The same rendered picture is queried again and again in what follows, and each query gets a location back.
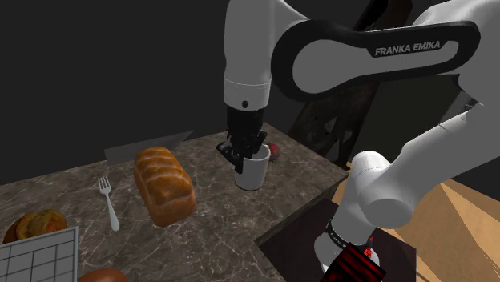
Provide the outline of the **white cup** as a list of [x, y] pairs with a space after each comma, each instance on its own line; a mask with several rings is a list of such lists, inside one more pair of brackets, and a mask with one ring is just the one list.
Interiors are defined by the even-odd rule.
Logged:
[[243, 157], [242, 172], [234, 172], [236, 186], [245, 191], [255, 191], [262, 187], [270, 159], [268, 145], [262, 144], [251, 159]]

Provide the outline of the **brown round bread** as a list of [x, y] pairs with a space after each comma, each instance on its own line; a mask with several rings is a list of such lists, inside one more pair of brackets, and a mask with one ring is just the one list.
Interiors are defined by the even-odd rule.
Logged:
[[100, 268], [79, 277], [77, 282], [127, 282], [127, 278], [118, 269]]

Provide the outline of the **white fork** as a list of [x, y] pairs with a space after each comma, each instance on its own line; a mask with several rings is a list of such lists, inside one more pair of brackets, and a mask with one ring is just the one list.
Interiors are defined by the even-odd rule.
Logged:
[[110, 199], [110, 192], [112, 190], [111, 184], [106, 176], [98, 178], [98, 185], [99, 185], [99, 192], [103, 195], [106, 196], [107, 200], [107, 207], [108, 207], [108, 212], [110, 216], [110, 222], [111, 222], [111, 229], [115, 232], [117, 232], [120, 229], [120, 223], [117, 218], [117, 215], [115, 214], [115, 210], [113, 208], [113, 205], [111, 203]]

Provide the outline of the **dark wooden furniture frame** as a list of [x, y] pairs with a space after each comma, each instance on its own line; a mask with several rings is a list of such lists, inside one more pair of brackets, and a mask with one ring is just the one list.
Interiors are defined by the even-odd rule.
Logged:
[[[369, 0], [353, 30], [404, 26], [412, 8], [412, 0]], [[379, 85], [366, 83], [306, 103], [288, 136], [346, 170]]]

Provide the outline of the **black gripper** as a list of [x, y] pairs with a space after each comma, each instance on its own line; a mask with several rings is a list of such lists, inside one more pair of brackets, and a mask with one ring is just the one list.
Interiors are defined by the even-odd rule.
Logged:
[[[264, 108], [256, 111], [241, 111], [227, 106], [226, 139], [216, 146], [216, 150], [234, 166], [237, 174], [243, 172], [244, 157], [251, 159], [264, 142], [267, 132], [260, 131], [263, 125]], [[231, 136], [245, 137], [243, 156], [236, 151], [231, 142]]]

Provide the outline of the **round golden bread roll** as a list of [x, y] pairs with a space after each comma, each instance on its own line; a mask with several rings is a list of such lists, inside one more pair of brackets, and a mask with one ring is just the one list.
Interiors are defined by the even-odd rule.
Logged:
[[54, 209], [28, 212], [9, 227], [2, 242], [8, 244], [66, 228], [65, 217]]

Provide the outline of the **brown bread loaf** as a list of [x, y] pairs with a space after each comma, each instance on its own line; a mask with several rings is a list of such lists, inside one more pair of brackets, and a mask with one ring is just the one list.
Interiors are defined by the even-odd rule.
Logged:
[[134, 179], [154, 225], [165, 228], [196, 209], [189, 174], [165, 147], [150, 147], [135, 157]]

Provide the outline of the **dark robot stand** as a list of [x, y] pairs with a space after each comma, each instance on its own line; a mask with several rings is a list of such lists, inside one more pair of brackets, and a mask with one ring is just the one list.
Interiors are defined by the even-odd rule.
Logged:
[[[286, 282], [320, 282], [323, 272], [313, 245], [336, 210], [323, 199], [260, 247]], [[415, 248], [378, 228], [373, 249], [386, 271], [383, 282], [416, 282]]]

